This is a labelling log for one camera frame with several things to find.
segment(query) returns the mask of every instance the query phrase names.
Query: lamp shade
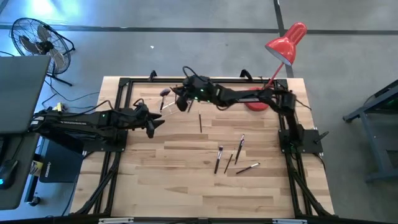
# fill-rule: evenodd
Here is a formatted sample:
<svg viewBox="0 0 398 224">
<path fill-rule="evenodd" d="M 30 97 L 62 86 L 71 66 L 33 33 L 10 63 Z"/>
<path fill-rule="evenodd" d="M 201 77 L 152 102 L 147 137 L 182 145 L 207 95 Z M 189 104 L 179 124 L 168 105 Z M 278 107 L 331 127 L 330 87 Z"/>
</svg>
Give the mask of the lamp shade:
<svg viewBox="0 0 398 224">
<path fill-rule="evenodd" d="M 296 22 L 283 37 L 276 38 L 266 44 L 266 49 L 286 65 L 292 66 L 296 58 L 296 45 L 307 33 L 307 26 Z"/>
</svg>

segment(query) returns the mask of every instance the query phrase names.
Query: wooden tabletop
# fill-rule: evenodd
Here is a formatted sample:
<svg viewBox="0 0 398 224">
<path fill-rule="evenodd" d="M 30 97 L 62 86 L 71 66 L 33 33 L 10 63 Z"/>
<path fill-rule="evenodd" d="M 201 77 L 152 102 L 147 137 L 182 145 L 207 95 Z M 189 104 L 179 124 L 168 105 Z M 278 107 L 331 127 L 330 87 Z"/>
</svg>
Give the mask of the wooden tabletop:
<svg viewBox="0 0 398 224">
<path fill-rule="evenodd" d="M 289 89 L 309 105 L 304 80 L 287 79 Z M 115 101 L 119 77 L 104 77 L 98 102 Z M 159 93 L 172 83 L 136 83 L 132 103 L 143 98 L 152 112 L 159 111 Z M 258 84 L 225 84 L 246 90 Z M 170 94 L 168 102 L 174 101 Z M 145 130 L 129 131 L 122 153 L 114 195 L 114 217 L 211 217 L 211 218 L 292 218 L 292 199 L 284 155 L 280 152 L 277 130 L 279 120 L 271 109 L 249 111 L 243 104 L 219 111 L 209 103 L 195 102 L 189 113 L 176 106 L 164 110 L 166 122 L 149 139 Z M 311 111 L 296 105 L 299 123 L 312 129 Z M 200 133 L 198 112 L 203 133 Z M 241 135 L 245 142 L 238 163 L 224 168 Z M 214 174 L 218 146 L 224 146 L 220 167 Z M 103 152 L 84 160 L 73 198 L 71 212 L 81 208 L 100 179 Z M 261 165 L 236 175 L 238 170 L 260 162 Z M 328 184 L 318 158 L 303 154 L 307 184 L 324 208 L 333 213 Z M 102 207 L 106 204 L 108 187 Z M 304 211 L 301 191 L 300 207 Z"/>
</svg>

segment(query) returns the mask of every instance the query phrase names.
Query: computer mouse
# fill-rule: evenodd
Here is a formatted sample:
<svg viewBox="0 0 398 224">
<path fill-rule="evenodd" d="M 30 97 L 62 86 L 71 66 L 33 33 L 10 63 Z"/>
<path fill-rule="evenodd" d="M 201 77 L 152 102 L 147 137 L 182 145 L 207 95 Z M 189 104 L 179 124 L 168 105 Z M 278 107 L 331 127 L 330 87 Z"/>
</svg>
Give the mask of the computer mouse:
<svg viewBox="0 0 398 224">
<path fill-rule="evenodd" d="M 0 166 L 0 190 L 11 187 L 15 181 L 18 160 L 9 159 L 4 161 Z"/>
</svg>

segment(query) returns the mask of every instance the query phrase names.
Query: fan grille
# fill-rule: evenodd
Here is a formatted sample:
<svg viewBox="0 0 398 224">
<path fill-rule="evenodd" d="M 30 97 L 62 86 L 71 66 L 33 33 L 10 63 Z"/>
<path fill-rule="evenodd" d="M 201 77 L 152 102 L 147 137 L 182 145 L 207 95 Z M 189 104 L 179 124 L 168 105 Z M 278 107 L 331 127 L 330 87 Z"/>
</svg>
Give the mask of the fan grille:
<svg viewBox="0 0 398 224">
<path fill-rule="evenodd" d="M 21 55 L 40 55 L 40 54 L 33 54 L 32 52 L 29 52 L 28 50 L 25 49 L 25 47 L 22 45 L 20 42 L 20 37 L 26 36 L 32 43 L 40 43 L 41 40 L 39 36 L 37 35 L 37 27 L 38 26 L 43 26 L 43 27 L 49 27 L 49 25 L 45 24 L 42 21 L 38 21 L 37 19 L 31 19 L 31 18 L 20 18 L 14 22 L 11 28 L 11 39 L 12 42 L 14 43 L 15 48 L 18 50 L 18 52 Z M 65 41 L 60 37 L 58 34 L 53 32 L 53 29 L 50 27 L 49 29 L 46 29 L 49 34 L 51 34 L 51 38 L 48 38 L 48 41 L 50 41 L 54 48 L 57 49 L 64 57 L 65 64 L 62 67 L 55 67 L 55 70 L 53 71 L 54 68 L 54 59 L 51 58 L 51 62 L 49 65 L 48 72 L 49 73 L 54 73 L 54 74 L 61 74 L 65 72 L 69 65 L 70 65 L 70 53 L 68 46 L 66 45 Z"/>
</svg>

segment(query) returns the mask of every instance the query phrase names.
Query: gray floor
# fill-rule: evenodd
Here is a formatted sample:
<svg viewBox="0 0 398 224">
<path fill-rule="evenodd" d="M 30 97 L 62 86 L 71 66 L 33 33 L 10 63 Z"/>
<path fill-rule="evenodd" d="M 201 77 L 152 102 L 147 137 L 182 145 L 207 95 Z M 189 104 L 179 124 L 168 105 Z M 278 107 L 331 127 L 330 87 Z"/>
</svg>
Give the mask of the gray floor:
<svg viewBox="0 0 398 224">
<path fill-rule="evenodd" d="M 83 26 L 277 28 L 271 0 L 110 2 L 9 0 L 0 23 L 34 17 L 50 24 Z M 303 21 L 309 29 L 398 29 L 398 1 L 280 0 L 280 5 L 285 27 Z M 151 70 L 182 75 L 181 67 L 189 65 L 209 76 L 236 76 L 246 68 L 254 76 L 269 77 L 278 66 L 264 49 L 277 34 L 62 34 L 74 41 L 77 51 L 60 78 L 75 86 L 54 86 L 69 99 L 98 91 L 105 75 L 148 75 Z M 0 30 L 0 50 L 17 55 L 8 35 L 8 30 Z M 330 131 L 323 140 L 326 174 L 335 212 L 341 217 L 398 222 L 398 181 L 364 182 L 375 171 L 369 144 L 359 121 L 345 124 L 341 119 L 397 78 L 396 42 L 398 36 L 388 35 L 307 35 L 297 47 L 294 77 L 305 79 L 316 126 Z M 286 77 L 286 72 L 279 77 Z M 39 102 L 50 95 L 44 86 Z M 67 104 L 86 106 L 96 100 L 91 96 Z M 46 106 L 58 101 L 64 100 L 54 98 Z M 1 211 L 0 220 L 60 215 L 71 189 L 70 184 L 39 184 L 43 204 Z"/>
</svg>

